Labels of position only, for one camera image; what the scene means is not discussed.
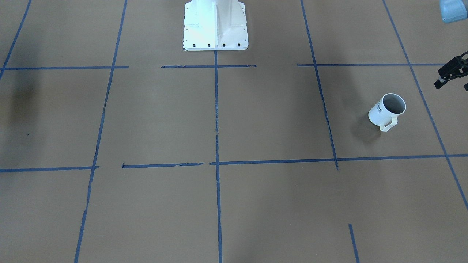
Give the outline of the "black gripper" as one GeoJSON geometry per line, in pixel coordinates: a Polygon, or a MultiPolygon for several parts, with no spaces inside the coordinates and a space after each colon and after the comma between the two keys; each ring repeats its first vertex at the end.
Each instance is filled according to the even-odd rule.
{"type": "MultiPolygon", "coordinates": [[[[463,52],[461,55],[455,56],[447,63],[447,76],[440,76],[439,79],[434,82],[436,89],[442,88],[449,81],[455,78],[467,76],[467,58],[464,58],[467,54],[467,51],[463,52]]],[[[464,85],[464,89],[468,91],[468,83],[464,85]]]]}

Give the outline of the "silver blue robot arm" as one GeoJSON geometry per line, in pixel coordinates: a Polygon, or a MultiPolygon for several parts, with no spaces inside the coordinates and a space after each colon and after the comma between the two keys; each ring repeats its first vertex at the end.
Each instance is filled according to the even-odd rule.
{"type": "MultiPolygon", "coordinates": [[[[444,23],[453,23],[468,18],[468,4],[466,0],[440,0],[441,18],[444,23]]],[[[468,75],[467,53],[453,57],[438,70],[438,80],[434,82],[436,89],[442,88],[449,81],[468,75]]]]}

